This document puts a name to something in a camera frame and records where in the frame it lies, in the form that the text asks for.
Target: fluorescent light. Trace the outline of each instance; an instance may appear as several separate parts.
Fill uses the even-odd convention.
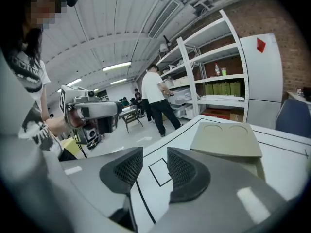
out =
[[[72,81],[71,83],[67,84],[67,86],[72,86],[73,84],[78,83],[78,82],[80,82],[81,80],[82,80],[82,79],[77,79],[77,80],[75,80],[75,81]]]
[[[119,68],[119,67],[127,67],[127,66],[129,66],[131,63],[132,63],[132,62],[125,62],[125,63],[113,65],[113,66],[110,66],[110,67],[105,67],[105,68],[103,68],[103,71],[106,72],[106,71],[109,71],[109,70],[111,70],[111,69],[115,69],[115,68]]]
[[[112,82],[112,83],[110,83],[110,84],[121,83],[121,82],[123,82],[123,81],[126,81],[126,79],[122,79],[122,80],[114,81],[114,82]]]

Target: white shelving unit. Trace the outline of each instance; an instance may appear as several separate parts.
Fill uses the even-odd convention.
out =
[[[183,64],[175,67],[174,69],[169,70],[168,72],[161,75],[161,77],[166,77],[169,75],[177,74],[181,71],[186,71],[189,84],[177,85],[170,87],[170,89],[189,86],[191,91],[191,96],[193,98],[197,97],[196,92],[196,84],[199,83],[208,83],[213,81],[222,81],[222,80],[232,80],[232,79],[244,79],[245,83],[245,99],[244,101],[210,101],[210,100],[190,100],[187,103],[193,104],[194,116],[200,114],[199,105],[218,105],[218,106],[229,106],[233,108],[243,108],[244,109],[244,117],[243,122],[246,122],[247,112],[248,112],[248,100],[249,100],[249,89],[248,89],[248,73],[247,66],[245,61],[245,56],[243,53],[243,49],[240,43],[240,39],[232,26],[230,20],[223,10],[220,10],[220,14],[222,18],[216,20],[215,22],[210,23],[209,25],[203,27],[186,40],[183,40],[181,37],[177,39],[178,45],[174,47],[170,53],[165,55],[161,60],[156,64],[160,67],[160,69],[166,68],[169,64],[177,61],[178,59],[183,59]],[[225,45],[214,49],[212,51],[201,54],[199,51],[195,51],[194,49],[200,49],[202,46],[207,45],[213,41],[219,40],[221,38],[232,35],[235,43]],[[196,55],[189,59],[189,53],[195,51]],[[226,75],[226,76],[218,76],[218,77],[210,77],[202,80],[194,80],[192,67],[195,63],[210,63],[215,62],[220,59],[237,56],[239,55],[241,58],[243,73],[242,74],[234,74],[234,75]]]

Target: long dark hair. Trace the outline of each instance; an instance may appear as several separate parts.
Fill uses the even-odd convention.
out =
[[[25,53],[35,62],[41,58],[42,28],[31,29],[24,39],[22,25],[26,21],[25,9],[31,0],[12,0],[13,4],[1,4],[1,38],[0,44],[4,56],[7,58],[12,52],[19,52],[22,43],[28,44]]]

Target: white floor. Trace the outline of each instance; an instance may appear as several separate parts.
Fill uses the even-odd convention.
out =
[[[130,147],[147,147],[161,139],[156,125],[148,122],[146,116],[139,120],[143,124],[143,127],[137,121],[131,122],[128,124],[129,133],[126,131],[124,121],[122,119],[119,120],[117,129],[113,133],[105,134],[101,143],[89,152],[88,156],[99,156]],[[180,119],[179,121],[182,124],[186,124],[189,120]],[[175,130],[168,120],[165,120],[163,125],[166,128],[166,135],[169,135]]]

